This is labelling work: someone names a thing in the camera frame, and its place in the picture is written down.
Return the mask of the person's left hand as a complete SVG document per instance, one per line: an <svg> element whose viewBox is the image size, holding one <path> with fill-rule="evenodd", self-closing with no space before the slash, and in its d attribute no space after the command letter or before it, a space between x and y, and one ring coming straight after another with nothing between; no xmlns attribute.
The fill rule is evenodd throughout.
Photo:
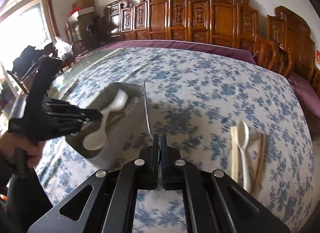
<svg viewBox="0 0 320 233"><path fill-rule="evenodd" d="M42 158L45 141L33 144L24 135L4 132L1 134L1 154L6 161L14 163L16 148L22 149L27 154L28 167L36 167Z"/></svg>

